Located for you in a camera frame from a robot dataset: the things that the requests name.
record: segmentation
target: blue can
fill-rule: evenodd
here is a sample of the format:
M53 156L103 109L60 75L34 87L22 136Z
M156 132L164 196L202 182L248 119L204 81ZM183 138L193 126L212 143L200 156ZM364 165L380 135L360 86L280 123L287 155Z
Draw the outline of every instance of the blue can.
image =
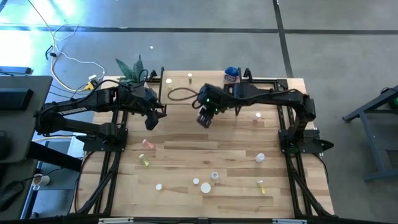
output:
M224 71L224 81L234 83L239 78L239 70L237 67L228 67Z

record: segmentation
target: white cable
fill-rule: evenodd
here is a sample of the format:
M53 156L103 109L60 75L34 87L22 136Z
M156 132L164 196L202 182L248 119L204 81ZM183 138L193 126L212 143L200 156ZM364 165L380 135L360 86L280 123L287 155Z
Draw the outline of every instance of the white cable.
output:
M72 34L70 34L70 35L68 35L68 36L66 36L66 37L64 37L64 38L62 38L62 39L57 39L57 38L54 37L54 34L55 34L59 29L61 29L61 27L63 27L63 26L66 25L66 24L60 26L60 27L59 27L57 30L55 30L55 32L53 33L53 32L51 31L50 26L47 24L47 22L45 21L45 19L43 18L43 16L40 14L40 12L36 9L36 7L33 5L33 3L32 3L30 0L27 0L27 1L28 1L28 2L30 3L30 5L35 9L35 11L38 13L38 15L42 18L43 22L44 22L45 25L47 26L47 29L49 30L49 32L50 32L50 34L51 34L52 43L53 43L53 46L54 46L53 49L52 49L52 53L55 53L55 49L58 50L58 47L57 47L57 45L55 44L55 40L65 40L65 39L69 38L70 36L74 35L75 32L76 32L76 30L77 30L77 28L78 28L78 24L76 24L75 30L73 31ZM80 62L80 63L93 63L93 64L99 66L100 68L103 69L103 75L101 76L101 78L103 78L103 77L105 76L105 73L106 73L106 72L105 72L105 69L104 69L101 65L98 65L98 64L95 63L95 62L81 62L81 61L79 61L79 60L77 60L77 59L75 59L75 58L72 58L72 57L67 56L65 53L63 53L63 52L61 52L61 51L59 51L59 50L58 50L58 52L60 52L60 53L63 54L64 56L66 56L66 58L69 58L69 59L72 59L72 60L76 60L77 62ZM68 87L68 86L67 86L66 84L64 84L64 83L59 79L59 77L55 74L54 66L55 66L55 62L54 62L53 56L51 56L51 68L50 68L50 69L51 69L51 73L52 73L52 75L54 76L54 78L56 79L56 81L58 81L59 84L61 84L61 86L63 86L63 87L66 88L67 90L76 91L76 92L78 92L78 91L85 91L85 90L86 90L86 89L74 90L74 89Z
M77 62L79 62L79 63L92 63L92 64L95 64L96 66L98 66L99 68L102 68L102 76L99 77L98 79L102 79L102 78L105 76L105 68L102 67L101 65L98 65L96 62L82 62L82 61L79 61L78 59L75 59L75 58L73 58L73 57L69 57L66 53L60 51L60 50L58 49L58 45L57 45L57 44L55 44L55 48L56 48L57 52L63 54L66 58L69 58L69 59L71 59L71 60L75 60L75 61L77 61Z
M69 34L69 35L67 35L66 37L62 38L62 39L58 39L58 38L55 37L55 34L56 34L62 27L64 27L64 26L70 26L70 25L75 25L75 29L73 30L73 33L72 33L72 34ZM64 24L64 25L58 27L58 29L56 29L56 30L54 31L54 33L53 33L53 34L54 34L54 39L57 40L57 41L66 40L66 39L69 38L70 36L75 35L78 26L79 26L79 24Z

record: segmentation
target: table leg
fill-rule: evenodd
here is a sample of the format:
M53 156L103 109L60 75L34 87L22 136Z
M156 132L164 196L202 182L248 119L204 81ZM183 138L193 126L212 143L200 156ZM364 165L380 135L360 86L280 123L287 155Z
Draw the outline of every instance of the table leg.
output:
M48 162L50 164L54 164L78 172L80 171L81 167L81 160L50 149L49 147L43 146L36 142L30 143L27 157L31 159L37 159L42 162Z

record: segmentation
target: desk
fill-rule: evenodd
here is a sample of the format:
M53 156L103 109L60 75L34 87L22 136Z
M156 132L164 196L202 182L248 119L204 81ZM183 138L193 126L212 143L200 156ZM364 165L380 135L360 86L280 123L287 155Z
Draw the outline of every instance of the desk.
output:
M165 71L163 79L171 78L173 87L188 85L187 74L193 74L194 90L205 82L222 85L223 71ZM117 80L118 77L105 77ZM304 80L288 79L289 88L306 92ZM190 106L194 100L172 102L167 99L163 82L161 102L167 103L167 117L159 120L153 131L145 129L145 118L129 115L129 136L122 153L113 200L112 216L127 217L212 217L212 218L292 218L292 199L284 156L279 152L277 131L279 120L276 106L253 105L242 108L238 117L234 110L213 118L210 128L197 122L198 111ZM103 88L112 83L104 83ZM155 91L158 83L150 83ZM188 96L191 93L176 92ZM262 118L253 122L255 112ZM110 122L112 113L95 113L94 123ZM141 144L143 139L154 143L156 149ZM254 161L258 153L266 160ZM145 154L150 162L143 167L139 155ZM96 152L86 162L78 189L78 207L90 197L100 179L104 153ZM303 164L307 184L314 196L333 213L323 164L313 155L304 154ZM212 181L210 174L217 171L219 179ZM209 182L211 192L203 194L192 180ZM257 180L263 180L267 195L261 195ZM156 184L163 190L157 191ZM300 208L303 198L298 190ZM104 209L106 197L101 204Z
M34 92L26 110L0 111L0 130L7 132L12 147L0 163L19 162L26 158L35 131L34 115L43 106L51 82L51 76L0 77L0 88L30 88Z

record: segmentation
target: white container lid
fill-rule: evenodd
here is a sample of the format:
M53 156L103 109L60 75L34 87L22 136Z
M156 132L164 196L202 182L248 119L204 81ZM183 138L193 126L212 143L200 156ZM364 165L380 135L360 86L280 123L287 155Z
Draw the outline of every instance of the white container lid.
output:
M203 183L203 184L200 186L200 190L201 190L203 193L207 194L207 193L210 192L210 190L211 190L211 185L210 185L208 182L205 182L205 183Z

